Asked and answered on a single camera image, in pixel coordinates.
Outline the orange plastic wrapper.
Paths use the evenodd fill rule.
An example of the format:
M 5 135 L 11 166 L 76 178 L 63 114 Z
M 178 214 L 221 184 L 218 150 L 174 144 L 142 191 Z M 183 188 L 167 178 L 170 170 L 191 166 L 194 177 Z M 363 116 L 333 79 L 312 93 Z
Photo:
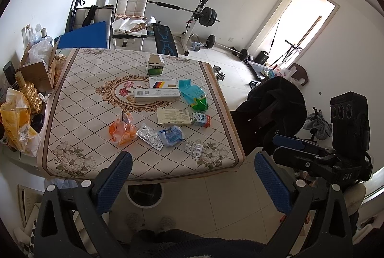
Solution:
M 138 128 L 133 123 L 130 112 L 122 111 L 119 117 L 109 126 L 109 134 L 112 142 L 124 145 L 137 138 Z

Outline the cream medicine leaflet box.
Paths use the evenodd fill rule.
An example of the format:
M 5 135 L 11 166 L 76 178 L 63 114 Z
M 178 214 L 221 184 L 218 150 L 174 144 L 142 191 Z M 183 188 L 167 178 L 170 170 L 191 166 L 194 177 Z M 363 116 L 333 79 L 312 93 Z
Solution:
M 157 122 L 159 125 L 190 125 L 191 118 L 187 110 L 173 108 L 159 108 L 157 110 Z

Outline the long white toothpaste box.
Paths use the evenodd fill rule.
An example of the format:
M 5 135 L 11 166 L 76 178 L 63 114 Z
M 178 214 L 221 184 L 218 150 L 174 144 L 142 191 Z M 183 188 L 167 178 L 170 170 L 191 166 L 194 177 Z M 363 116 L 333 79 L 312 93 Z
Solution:
M 135 89 L 134 98 L 136 102 L 176 101 L 181 98 L 177 89 Z

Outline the striped white medicine box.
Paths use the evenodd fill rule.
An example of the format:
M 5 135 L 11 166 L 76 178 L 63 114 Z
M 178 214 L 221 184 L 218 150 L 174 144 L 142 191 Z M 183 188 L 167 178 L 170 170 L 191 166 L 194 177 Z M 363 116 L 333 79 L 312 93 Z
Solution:
M 178 81 L 172 77 L 149 77 L 150 88 L 157 89 L 178 89 Z

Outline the green white medicine box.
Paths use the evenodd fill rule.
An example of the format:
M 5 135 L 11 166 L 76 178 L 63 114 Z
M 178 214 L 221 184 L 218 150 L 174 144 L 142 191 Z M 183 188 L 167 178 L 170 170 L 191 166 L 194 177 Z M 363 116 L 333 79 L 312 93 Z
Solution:
M 160 54 L 148 54 L 144 60 L 147 75 L 161 75 L 165 63 Z

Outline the white round trash bin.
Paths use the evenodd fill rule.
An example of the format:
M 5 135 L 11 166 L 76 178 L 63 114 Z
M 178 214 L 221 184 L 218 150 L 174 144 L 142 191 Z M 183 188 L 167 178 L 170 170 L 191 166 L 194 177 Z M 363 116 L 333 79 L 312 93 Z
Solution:
M 142 209 L 151 209 L 161 203 L 164 190 L 161 183 L 128 185 L 126 195 L 134 206 Z

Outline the black speaker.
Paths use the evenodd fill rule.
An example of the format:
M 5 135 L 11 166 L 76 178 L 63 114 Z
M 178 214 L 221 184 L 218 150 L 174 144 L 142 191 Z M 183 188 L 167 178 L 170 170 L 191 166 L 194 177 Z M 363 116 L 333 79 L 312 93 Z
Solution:
M 333 148 L 339 153 L 360 154 L 369 150 L 368 101 L 355 92 L 331 98 Z

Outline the small silver blister pack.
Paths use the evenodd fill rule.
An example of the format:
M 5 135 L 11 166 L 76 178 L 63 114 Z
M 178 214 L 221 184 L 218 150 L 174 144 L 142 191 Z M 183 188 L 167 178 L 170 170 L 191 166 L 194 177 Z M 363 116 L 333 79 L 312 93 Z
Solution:
M 202 154 L 202 150 L 203 150 L 202 144 L 196 143 L 196 142 L 193 142 L 190 140 L 188 140 L 186 142 L 185 152 L 187 154 L 191 155 L 192 157 L 194 157 L 196 159 L 200 158 L 200 156 Z

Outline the yellow plastic bag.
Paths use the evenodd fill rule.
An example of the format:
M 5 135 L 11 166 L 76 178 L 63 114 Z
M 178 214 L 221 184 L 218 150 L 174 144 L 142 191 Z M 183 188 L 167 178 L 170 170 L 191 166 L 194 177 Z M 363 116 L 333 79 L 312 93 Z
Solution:
M 24 94 L 8 88 L 6 101 L 1 105 L 1 119 L 7 137 L 18 151 L 36 157 L 41 137 L 30 126 L 30 115 L 30 105 Z

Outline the small blue white carton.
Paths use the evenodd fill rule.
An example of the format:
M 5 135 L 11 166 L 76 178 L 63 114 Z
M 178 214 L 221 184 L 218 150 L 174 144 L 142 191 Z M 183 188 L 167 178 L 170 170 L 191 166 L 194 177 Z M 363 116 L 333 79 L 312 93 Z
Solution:
M 210 116 L 200 112 L 193 112 L 191 114 L 191 124 L 207 128 L 210 126 Z

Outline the small dumbbell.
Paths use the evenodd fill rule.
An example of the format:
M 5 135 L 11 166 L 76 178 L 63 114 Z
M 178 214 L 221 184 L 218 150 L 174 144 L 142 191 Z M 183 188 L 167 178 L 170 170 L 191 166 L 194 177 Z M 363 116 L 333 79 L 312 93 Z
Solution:
M 214 72 L 214 76 L 216 77 L 217 81 L 224 81 L 225 79 L 225 73 L 221 71 L 221 67 L 218 65 L 214 65 L 212 67 L 212 70 Z

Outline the gold bottle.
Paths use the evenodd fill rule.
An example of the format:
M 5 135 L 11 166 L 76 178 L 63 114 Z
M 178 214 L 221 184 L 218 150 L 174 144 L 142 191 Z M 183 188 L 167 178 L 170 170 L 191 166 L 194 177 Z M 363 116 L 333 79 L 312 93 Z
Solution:
M 15 74 L 16 81 L 18 82 L 19 91 L 24 94 L 30 104 L 30 109 L 33 114 L 39 114 L 42 111 L 42 99 L 38 94 L 38 90 L 34 84 L 26 81 L 21 73 L 17 71 Z

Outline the blue plastic wrapper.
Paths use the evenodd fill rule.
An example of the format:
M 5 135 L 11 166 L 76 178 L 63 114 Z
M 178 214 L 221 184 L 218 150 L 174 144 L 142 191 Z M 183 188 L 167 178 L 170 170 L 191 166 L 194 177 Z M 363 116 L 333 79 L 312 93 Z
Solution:
M 159 131 L 158 136 L 163 145 L 166 147 L 176 145 L 186 138 L 182 129 L 177 125 L 173 125 L 168 129 Z

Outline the teal green snack bag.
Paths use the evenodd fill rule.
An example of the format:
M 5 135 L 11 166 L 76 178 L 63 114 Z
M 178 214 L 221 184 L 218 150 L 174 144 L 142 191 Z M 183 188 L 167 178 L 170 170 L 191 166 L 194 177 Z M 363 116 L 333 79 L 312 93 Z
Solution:
M 201 87 L 192 84 L 190 79 L 179 80 L 178 89 L 185 98 L 187 104 L 197 112 L 206 112 L 208 110 L 208 100 Z

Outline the floral patterned tablecloth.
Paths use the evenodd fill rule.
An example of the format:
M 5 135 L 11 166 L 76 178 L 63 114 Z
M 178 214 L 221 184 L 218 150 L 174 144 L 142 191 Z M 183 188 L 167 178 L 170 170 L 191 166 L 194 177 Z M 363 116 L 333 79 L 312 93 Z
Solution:
M 135 91 L 145 93 L 149 82 L 145 59 L 139 51 L 73 48 L 65 51 L 66 64 L 45 112 L 37 164 L 50 177 L 92 179 L 107 168 L 121 151 L 132 155 L 131 184 L 159 183 L 181 178 L 207 177 L 237 170 L 245 160 L 230 111 L 213 68 L 180 56 L 165 56 L 163 75 L 187 79 L 206 95 L 208 127 L 184 125 L 187 141 L 201 142 L 202 154 L 194 158 L 180 142 L 160 150 L 140 138 L 123 145 L 113 141 L 109 126 L 122 111 L 132 115 L 135 126 L 155 131 L 165 128 L 157 120 L 159 109 L 192 113 L 180 97 L 174 101 L 136 101 Z

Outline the cardboard box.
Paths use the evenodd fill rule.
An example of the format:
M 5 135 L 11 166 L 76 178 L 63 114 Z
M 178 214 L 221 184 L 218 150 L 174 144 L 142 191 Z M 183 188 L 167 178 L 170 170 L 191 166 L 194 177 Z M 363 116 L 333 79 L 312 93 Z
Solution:
M 29 57 L 29 51 L 31 48 L 42 48 L 43 45 L 44 42 L 40 42 L 35 45 L 28 43 L 21 62 L 19 63 L 18 71 L 21 71 L 24 79 L 32 82 L 39 92 L 51 92 L 55 87 L 55 56 L 57 46 L 52 46 L 50 43 L 48 44 L 48 50 L 46 51 L 48 61 L 46 63 L 43 60 L 32 62 Z

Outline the blue folder board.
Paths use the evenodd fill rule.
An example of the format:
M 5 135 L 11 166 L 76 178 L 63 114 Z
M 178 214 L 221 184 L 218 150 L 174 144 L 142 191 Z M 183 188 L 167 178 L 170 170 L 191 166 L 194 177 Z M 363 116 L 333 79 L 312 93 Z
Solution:
M 59 38 L 58 49 L 101 48 L 107 49 L 105 21 L 88 25 L 63 34 Z

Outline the black weight bench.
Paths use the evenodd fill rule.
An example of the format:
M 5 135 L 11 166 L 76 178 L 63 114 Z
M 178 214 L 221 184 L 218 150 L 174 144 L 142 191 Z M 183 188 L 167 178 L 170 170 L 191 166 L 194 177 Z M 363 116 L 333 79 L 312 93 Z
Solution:
M 159 54 L 170 56 L 178 56 L 178 51 L 173 39 L 171 30 L 166 25 L 159 23 L 153 24 L 154 38 L 156 41 L 156 49 Z

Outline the white padded chair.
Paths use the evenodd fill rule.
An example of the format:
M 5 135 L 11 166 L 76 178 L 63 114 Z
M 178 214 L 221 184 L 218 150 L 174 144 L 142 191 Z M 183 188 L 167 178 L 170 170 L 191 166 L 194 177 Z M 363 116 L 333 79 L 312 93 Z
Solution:
M 148 36 L 148 19 L 145 16 L 148 0 L 116 0 L 111 24 L 116 47 L 142 51 Z

